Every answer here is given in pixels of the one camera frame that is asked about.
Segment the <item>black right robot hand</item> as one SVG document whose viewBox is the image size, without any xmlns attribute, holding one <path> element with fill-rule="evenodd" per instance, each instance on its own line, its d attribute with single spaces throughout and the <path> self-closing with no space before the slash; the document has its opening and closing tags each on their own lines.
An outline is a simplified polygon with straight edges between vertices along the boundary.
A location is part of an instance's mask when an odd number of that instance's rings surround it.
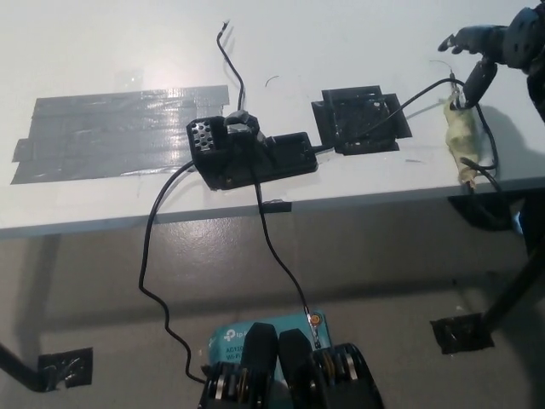
<svg viewBox="0 0 545 409">
<path fill-rule="evenodd" d="M 544 5 L 521 9 L 508 26 L 466 26 L 449 35 L 438 51 L 481 55 L 454 102 L 459 110 L 476 107 L 504 65 L 526 75 L 536 110 L 544 114 Z"/>
</svg>

